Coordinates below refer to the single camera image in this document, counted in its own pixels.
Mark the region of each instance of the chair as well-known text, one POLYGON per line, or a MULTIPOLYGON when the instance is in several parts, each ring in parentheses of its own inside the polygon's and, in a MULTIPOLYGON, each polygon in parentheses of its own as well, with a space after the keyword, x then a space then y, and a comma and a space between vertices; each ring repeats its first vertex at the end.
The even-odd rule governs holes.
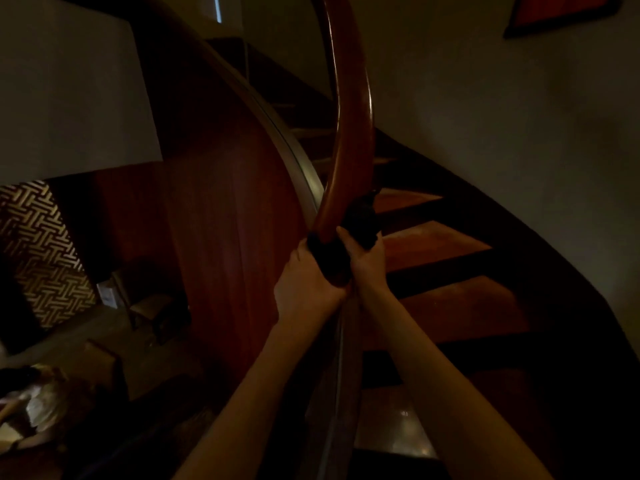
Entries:
POLYGON ((153 263, 135 259, 111 275, 127 308, 132 330, 138 327, 138 318, 148 320, 158 343, 163 344, 166 341, 163 327, 170 322, 189 322, 184 294, 171 290, 153 263))

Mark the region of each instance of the person's right arm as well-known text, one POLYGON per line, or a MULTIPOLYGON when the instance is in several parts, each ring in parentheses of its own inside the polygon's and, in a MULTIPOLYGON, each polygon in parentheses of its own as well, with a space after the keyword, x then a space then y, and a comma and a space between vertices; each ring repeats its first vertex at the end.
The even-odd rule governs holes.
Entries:
POLYGON ((551 479, 518 434, 440 352, 387 285, 381 235, 370 251, 342 228, 362 305, 387 342, 420 422, 454 480, 551 479))

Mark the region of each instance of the patterned panel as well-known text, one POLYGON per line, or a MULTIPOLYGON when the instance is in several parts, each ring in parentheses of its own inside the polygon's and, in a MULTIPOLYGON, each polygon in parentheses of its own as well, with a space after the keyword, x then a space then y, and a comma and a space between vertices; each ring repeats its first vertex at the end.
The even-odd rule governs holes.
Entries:
POLYGON ((45 328, 96 303, 49 186, 0 186, 0 248, 45 328))

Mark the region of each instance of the curved wooden handrail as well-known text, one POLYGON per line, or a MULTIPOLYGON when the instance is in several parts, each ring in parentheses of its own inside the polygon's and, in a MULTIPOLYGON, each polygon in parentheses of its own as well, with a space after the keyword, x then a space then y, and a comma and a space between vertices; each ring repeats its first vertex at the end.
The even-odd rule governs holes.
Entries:
POLYGON ((326 244, 335 239, 335 228, 348 205, 371 190, 374 126, 364 48, 349 0, 312 1, 323 31, 337 104, 332 165, 313 225, 326 244))

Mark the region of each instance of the person's right hand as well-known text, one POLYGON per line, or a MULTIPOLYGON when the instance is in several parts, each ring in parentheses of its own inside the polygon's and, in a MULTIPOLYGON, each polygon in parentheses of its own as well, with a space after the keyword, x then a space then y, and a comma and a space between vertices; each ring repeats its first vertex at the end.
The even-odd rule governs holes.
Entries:
POLYGON ((338 227, 337 233, 351 258, 351 272, 358 290, 360 292, 388 291, 382 233, 378 233, 378 240, 368 251, 358 244, 347 229, 338 227))

